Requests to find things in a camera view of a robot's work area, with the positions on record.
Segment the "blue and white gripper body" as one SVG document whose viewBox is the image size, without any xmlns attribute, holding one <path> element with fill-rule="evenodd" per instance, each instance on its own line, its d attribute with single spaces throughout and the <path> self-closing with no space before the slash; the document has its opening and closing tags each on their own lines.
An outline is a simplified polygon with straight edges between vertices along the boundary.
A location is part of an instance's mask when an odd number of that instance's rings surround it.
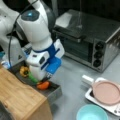
<svg viewBox="0 0 120 120">
<path fill-rule="evenodd" d="M 59 39 L 55 42 L 32 42 L 32 50 L 27 58 L 30 72 L 38 81 L 53 75 L 61 66 L 65 51 Z"/>
</svg>

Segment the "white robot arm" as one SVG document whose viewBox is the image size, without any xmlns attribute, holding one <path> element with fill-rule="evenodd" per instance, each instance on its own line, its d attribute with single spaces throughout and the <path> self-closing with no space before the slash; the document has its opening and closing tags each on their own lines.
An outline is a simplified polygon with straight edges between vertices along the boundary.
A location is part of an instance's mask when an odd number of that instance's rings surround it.
<svg viewBox="0 0 120 120">
<path fill-rule="evenodd" d="M 51 37 L 54 14 L 47 11 L 42 0 L 28 1 L 29 5 L 17 12 L 0 0 L 0 46 L 5 52 L 2 63 L 12 68 L 25 60 L 33 78 L 48 80 L 61 66 L 64 47 Z"/>
</svg>

